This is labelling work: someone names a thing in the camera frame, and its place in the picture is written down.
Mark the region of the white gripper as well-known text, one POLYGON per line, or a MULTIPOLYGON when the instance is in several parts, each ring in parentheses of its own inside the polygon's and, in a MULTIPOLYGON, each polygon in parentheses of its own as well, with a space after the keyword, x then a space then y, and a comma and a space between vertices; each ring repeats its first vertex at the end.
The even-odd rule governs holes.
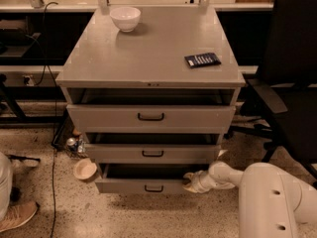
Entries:
POLYGON ((192 193, 204 193, 210 189, 231 189, 236 185, 236 178, 230 173, 212 175, 207 171, 199 171, 186 173, 183 178, 190 180, 183 188, 192 193))

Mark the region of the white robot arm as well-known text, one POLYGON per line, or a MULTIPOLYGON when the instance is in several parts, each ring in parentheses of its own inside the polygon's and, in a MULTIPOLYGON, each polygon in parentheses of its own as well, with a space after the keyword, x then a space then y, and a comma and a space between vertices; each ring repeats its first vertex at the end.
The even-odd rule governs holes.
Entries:
POLYGON ((298 238, 299 224, 317 222, 317 189, 269 163, 239 171, 215 162, 184 178, 193 193, 239 190, 239 238, 298 238))

